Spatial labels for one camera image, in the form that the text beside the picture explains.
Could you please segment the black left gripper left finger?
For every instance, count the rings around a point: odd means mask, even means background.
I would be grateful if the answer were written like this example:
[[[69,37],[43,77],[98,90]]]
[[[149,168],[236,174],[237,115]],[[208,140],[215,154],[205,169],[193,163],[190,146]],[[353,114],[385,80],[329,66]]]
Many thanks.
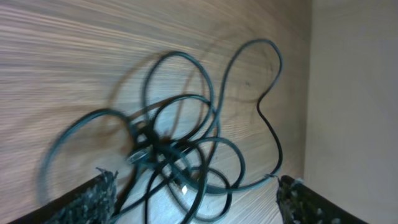
[[[10,224],[110,223],[116,203],[118,173],[99,171],[95,178]]]

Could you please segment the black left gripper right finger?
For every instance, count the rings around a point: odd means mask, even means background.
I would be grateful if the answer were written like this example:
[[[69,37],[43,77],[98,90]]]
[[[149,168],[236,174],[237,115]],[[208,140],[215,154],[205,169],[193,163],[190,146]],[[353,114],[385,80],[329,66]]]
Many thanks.
[[[277,204],[284,224],[366,224],[303,184],[283,175],[278,179]]]

